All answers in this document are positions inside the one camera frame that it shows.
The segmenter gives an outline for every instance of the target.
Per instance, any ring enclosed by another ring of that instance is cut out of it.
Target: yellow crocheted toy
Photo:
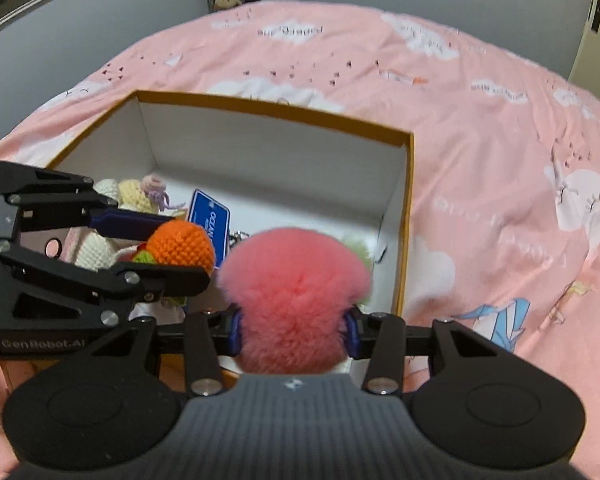
[[[141,213],[158,214],[158,205],[151,202],[140,187],[139,180],[123,180],[118,184],[120,203]]]

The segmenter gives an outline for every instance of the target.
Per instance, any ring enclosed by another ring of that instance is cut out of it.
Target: ridged black grip
[[[246,375],[225,394],[189,401],[167,438],[125,465],[72,473],[25,464],[10,476],[10,480],[129,479],[584,480],[584,476],[566,462],[523,472],[462,463],[421,436],[399,399],[360,392],[346,375]]]

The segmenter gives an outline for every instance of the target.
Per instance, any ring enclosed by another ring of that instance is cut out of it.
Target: pink fluffy plush
[[[335,238],[281,228],[241,241],[222,263],[218,283],[242,308],[245,372],[319,374],[346,357],[342,317],[368,296],[371,276]]]

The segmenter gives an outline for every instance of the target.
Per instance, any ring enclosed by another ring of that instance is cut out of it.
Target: blue label
[[[229,209],[199,189],[193,193],[189,221],[202,226],[211,238],[216,252],[216,269],[220,267],[229,246]]]

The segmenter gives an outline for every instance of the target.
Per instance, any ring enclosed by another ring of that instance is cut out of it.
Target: bed
[[[0,159],[44,166],[135,89],[313,107],[415,133],[411,324],[453,317],[583,399],[600,479],[600,102],[507,50],[355,6],[263,2],[139,41],[43,104]],[[426,378],[408,359],[405,385]],[[6,388],[0,380],[0,399]],[[0,475],[13,461],[0,437]]]

